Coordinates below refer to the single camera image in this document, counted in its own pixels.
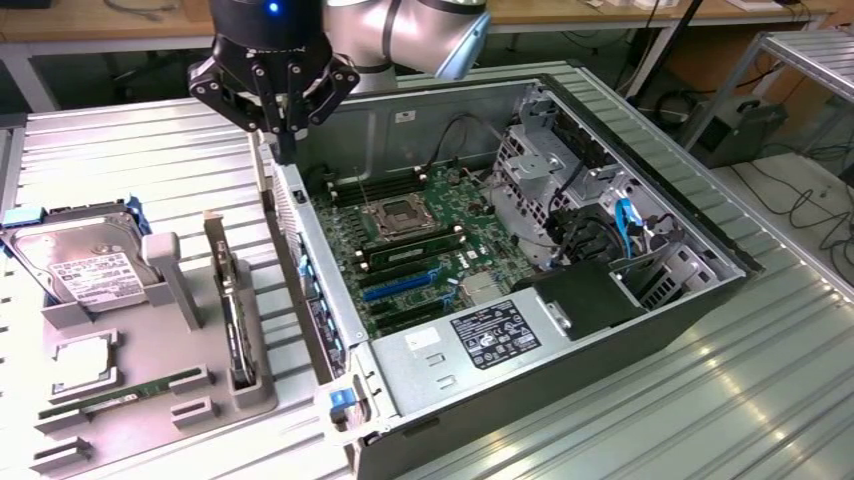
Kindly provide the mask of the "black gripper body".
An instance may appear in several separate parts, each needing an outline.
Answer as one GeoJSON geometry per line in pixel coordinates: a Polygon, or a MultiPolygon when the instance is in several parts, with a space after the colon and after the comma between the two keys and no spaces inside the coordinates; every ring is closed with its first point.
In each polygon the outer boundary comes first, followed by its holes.
{"type": "Polygon", "coordinates": [[[332,57],[320,1],[212,0],[214,58],[243,85],[256,69],[275,85],[310,85],[332,57]]]}

